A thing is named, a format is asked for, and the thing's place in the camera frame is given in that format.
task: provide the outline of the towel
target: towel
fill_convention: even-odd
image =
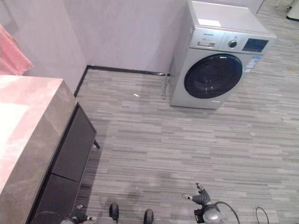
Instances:
[[[33,64],[0,24],[0,75],[23,75]]]

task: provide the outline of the vinyl floor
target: vinyl floor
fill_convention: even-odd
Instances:
[[[146,209],[173,224],[195,223],[196,182],[225,201],[241,223],[299,222],[299,22],[283,0],[266,0],[258,18],[278,36],[273,48],[218,110],[171,107],[163,77],[89,70],[77,99],[98,130],[77,203],[121,224],[141,224]],[[237,223],[220,205],[226,223]],[[263,213],[258,213],[265,222]]]

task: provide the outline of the baseboard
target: baseboard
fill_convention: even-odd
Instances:
[[[78,83],[78,86],[77,86],[77,88],[76,88],[76,90],[75,90],[75,92],[74,92],[74,97],[76,97],[76,96],[78,95],[78,92],[79,92],[79,90],[80,90],[80,87],[81,87],[81,85],[82,85],[84,79],[85,79],[85,76],[86,76],[86,73],[88,72],[88,69],[89,69],[89,65],[86,66],[86,68],[85,68],[85,70],[84,70],[84,72],[83,72],[83,75],[82,75],[81,78],[80,78],[80,81],[79,81],[79,83]]]
[[[142,71],[142,70],[133,70],[133,69],[119,69],[119,68],[96,66],[96,65],[89,65],[89,68],[94,69],[94,70],[118,71],[118,72],[127,72],[127,73],[140,73],[140,74],[155,75],[155,76],[165,76],[166,75],[165,73],[161,73],[161,72]]]
[[[290,17],[288,17],[288,16],[286,16],[286,18],[287,18],[288,20],[299,21],[299,19],[290,18]]]
[[[87,65],[84,73],[80,79],[80,82],[74,92],[74,97],[77,96],[80,87],[85,79],[85,76],[89,69],[93,70],[103,70],[103,71],[117,71],[117,72],[127,72],[127,73],[139,73],[139,74],[146,74],[146,75],[155,75],[155,76],[169,76],[169,74],[161,73],[161,72],[153,72],[153,71],[142,71],[142,70],[132,70],[132,69],[120,69],[120,68],[112,68],[112,67],[104,67],[104,66],[96,66],[96,65]]]

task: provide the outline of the countertop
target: countertop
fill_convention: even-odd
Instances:
[[[0,223],[24,224],[76,100],[62,79],[0,76]]]

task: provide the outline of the cable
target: cable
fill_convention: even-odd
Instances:
[[[215,203],[215,205],[218,205],[218,204],[224,204],[224,205],[228,206],[232,210],[232,212],[234,213],[235,217],[237,218],[238,224],[241,224],[236,211],[229,204],[227,204],[226,202],[222,202],[222,201],[218,201],[218,202]]]
[[[258,210],[258,209],[263,210],[263,212],[265,213],[265,215],[266,215],[266,217],[267,217],[267,223],[269,224],[269,218],[268,218],[267,212],[266,212],[262,207],[257,207],[257,208],[256,208],[256,219],[257,219],[258,224],[260,224],[260,221],[258,220],[258,217],[257,217],[257,210]]]

